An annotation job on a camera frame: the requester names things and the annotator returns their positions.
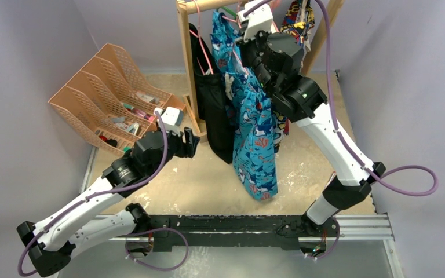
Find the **blue shark print shorts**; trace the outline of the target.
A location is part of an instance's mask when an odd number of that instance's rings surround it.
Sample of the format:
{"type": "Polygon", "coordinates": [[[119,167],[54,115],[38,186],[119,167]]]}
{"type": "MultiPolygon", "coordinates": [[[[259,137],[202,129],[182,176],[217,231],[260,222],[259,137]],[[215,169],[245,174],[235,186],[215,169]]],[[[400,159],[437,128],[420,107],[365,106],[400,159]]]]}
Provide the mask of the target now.
{"type": "Polygon", "coordinates": [[[278,193],[272,101],[250,68],[246,67],[248,77],[225,71],[228,60],[220,54],[219,13],[213,13],[210,40],[229,99],[230,124],[234,127],[232,165],[246,192],[255,200],[267,200],[278,193]]]}

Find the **pink wire hanger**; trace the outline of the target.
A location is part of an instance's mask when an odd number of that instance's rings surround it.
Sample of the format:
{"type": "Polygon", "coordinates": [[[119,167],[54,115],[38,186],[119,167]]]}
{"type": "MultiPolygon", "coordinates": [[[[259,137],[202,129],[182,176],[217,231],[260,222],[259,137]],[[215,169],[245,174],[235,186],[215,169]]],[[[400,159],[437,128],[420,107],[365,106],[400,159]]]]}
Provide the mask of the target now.
{"type": "Polygon", "coordinates": [[[249,70],[243,65],[241,51],[236,44],[236,40],[240,37],[239,31],[241,28],[238,17],[219,13],[217,27],[221,37],[220,54],[228,60],[225,71],[237,72],[248,77],[249,70]]]}

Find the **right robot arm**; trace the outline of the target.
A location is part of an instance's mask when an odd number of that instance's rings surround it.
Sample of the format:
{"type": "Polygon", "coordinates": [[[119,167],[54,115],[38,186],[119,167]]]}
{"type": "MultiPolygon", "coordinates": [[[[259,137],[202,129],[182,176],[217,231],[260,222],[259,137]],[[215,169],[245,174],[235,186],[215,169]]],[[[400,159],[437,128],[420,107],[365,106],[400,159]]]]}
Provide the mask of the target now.
{"type": "Polygon", "coordinates": [[[340,132],[330,112],[330,99],[311,78],[301,75],[304,50],[286,33],[258,31],[237,40],[242,64],[255,73],[276,110],[314,140],[336,176],[301,217],[308,235],[324,230],[325,222],[362,201],[386,167],[362,154],[347,133],[340,132]]]}

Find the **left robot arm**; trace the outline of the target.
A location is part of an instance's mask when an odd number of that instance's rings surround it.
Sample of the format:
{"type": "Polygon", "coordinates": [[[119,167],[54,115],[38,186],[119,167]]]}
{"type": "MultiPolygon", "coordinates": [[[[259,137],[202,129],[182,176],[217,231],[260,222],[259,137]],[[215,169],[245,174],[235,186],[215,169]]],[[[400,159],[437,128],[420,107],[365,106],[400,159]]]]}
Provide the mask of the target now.
{"type": "Polygon", "coordinates": [[[94,218],[146,186],[172,157],[193,158],[199,142],[188,127],[179,132],[148,131],[59,211],[36,223],[21,223],[17,233],[25,250],[19,259],[19,275],[48,277],[73,257],[112,237],[146,235],[150,218],[139,204],[130,204],[105,221],[95,222],[94,218]]]}

